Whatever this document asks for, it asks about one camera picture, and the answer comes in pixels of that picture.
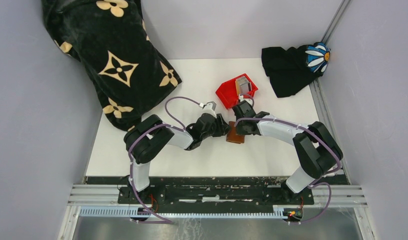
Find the red plastic bin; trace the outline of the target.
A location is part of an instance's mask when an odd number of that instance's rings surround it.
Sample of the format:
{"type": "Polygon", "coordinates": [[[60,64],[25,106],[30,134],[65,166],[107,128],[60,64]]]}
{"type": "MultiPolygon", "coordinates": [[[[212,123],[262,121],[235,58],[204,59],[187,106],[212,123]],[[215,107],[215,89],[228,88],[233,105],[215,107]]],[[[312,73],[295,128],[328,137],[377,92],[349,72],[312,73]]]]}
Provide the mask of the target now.
{"type": "Polygon", "coordinates": [[[237,77],[234,77],[228,81],[223,82],[215,91],[215,94],[217,95],[222,105],[226,109],[231,109],[238,102],[239,95],[237,94],[235,80],[241,76],[246,76],[251,82],[252,90],[249,93],[247,93],[248,95],[254,97],[256,91],[259,90],[259,88],[255,85],[255,83],[249,78],[249,76],[246,73],[243,73],[237,77]]]}

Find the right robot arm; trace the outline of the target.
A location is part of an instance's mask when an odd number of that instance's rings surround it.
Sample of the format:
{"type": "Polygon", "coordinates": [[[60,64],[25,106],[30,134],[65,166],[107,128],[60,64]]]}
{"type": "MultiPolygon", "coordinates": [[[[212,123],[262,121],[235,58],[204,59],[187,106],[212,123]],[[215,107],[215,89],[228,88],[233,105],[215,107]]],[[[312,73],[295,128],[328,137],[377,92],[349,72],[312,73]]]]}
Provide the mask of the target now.
{"type": "Polygon", "coordinates": [[[285,203],[294,204],[301,198],[302,190],[341,168],[344,154],[322,122],[302,125],[277,118],[265,111],[256,113],[245,100],[232,109],[238,135],[270,137],[295,148],[300,166],[281,184],[283,188],[280,196],[285,203]]]}

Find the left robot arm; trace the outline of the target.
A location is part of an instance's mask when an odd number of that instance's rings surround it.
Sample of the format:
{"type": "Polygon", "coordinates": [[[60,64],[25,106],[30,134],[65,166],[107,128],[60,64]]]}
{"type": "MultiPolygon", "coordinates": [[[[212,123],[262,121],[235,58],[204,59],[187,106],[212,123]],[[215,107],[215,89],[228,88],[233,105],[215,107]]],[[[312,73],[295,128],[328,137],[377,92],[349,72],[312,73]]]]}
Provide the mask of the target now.
{"type": "Polygon", "coordinates": [[[151,161],[165,146],[192,151],[207,138],[226,136],[230,130],[230,125],[220,113],[215,116],[203,113],[186,129],[165,123],[156,114],[149,116],[123,138],[130,158],[130,197],[139,204],[148,200],[151,161]]]}

